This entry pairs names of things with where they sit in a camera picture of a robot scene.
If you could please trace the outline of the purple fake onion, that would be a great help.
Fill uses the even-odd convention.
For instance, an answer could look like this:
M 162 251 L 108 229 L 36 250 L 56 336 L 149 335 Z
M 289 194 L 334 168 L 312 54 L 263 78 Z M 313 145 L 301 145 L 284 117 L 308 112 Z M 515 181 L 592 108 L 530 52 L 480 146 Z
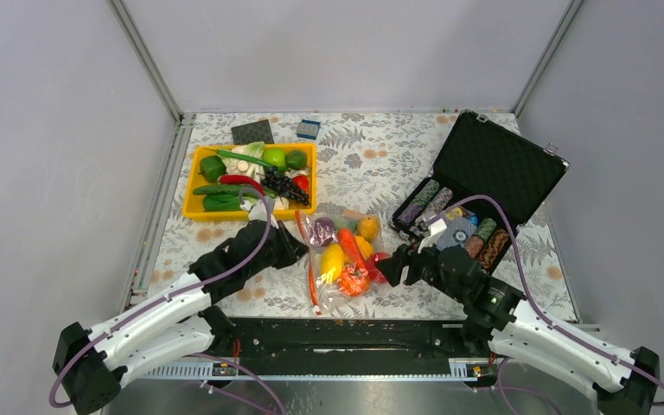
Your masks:
M 311 223 L 310 243 L 317 247 L 326 247 L 336 242 L 337 226 L 329 217 L 320 217 Z

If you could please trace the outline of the clear zip top bag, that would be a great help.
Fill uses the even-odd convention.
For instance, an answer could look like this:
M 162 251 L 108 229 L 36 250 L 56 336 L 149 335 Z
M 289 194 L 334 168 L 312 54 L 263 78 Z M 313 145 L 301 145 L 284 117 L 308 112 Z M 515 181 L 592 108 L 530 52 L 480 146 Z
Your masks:
M 362 297 L 386 278 L 376 265 L 390 254 L 377 215 L 295 212 L 303 242 L 310 249 L 308 286 L 314 313 L 330 314 Z

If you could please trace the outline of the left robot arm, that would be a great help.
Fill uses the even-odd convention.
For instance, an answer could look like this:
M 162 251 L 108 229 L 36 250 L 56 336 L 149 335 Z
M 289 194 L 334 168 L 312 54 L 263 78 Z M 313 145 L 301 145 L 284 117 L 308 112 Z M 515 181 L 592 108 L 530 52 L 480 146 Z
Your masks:
M 49 404 L 91 414 L 156 367 L 205 350 L 225 354 L 234 334 L 216 304 L 260 272 L 294 265 L 308 251 L 284 224 L 251 220 L 155 296 L 90 328 L 66 326 L 52 363 Z

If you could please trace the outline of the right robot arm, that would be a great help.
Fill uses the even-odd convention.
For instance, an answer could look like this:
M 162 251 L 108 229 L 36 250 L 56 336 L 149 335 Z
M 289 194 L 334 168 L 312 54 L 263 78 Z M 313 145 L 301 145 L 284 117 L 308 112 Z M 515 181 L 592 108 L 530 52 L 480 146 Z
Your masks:
M 539 369 L 597 403 L 602 414 L 648 414 L 660 359 L 652 350 L 609 344 L 531 305 L 519 289 L 486 273 L 462 247 L 402 245 L 375 264 L 387 282 L 423 281 L 463 306 L 460 342 Z

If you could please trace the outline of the yellow fake lemon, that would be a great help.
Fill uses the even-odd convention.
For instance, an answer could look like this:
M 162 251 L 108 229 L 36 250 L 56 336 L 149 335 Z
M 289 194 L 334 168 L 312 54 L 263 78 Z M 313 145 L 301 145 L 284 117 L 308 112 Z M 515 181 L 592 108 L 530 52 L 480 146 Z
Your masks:
M 320 278 L 324 284 L 334 284 L 344 267 L 344 254 L 339 244 L 332 243 L 325 248 L 320 259 Z

